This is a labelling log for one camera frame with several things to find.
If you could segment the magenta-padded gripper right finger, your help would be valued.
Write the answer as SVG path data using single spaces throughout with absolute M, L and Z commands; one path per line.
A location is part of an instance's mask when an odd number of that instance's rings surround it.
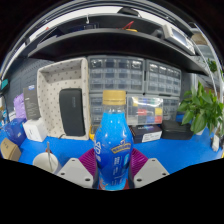
M 129 188 L 140 188 L 169 175 L 156 158 L 147 158 L 137 149 L 132 150 L 129 168 Z

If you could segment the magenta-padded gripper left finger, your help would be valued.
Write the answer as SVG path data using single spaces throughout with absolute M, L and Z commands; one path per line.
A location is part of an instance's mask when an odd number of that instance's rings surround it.
M 58 172 L 58 176 L 84 188 L 96 188 L 98 171 L 94 149 L 88 150 L 79 158 L 70 158 Z

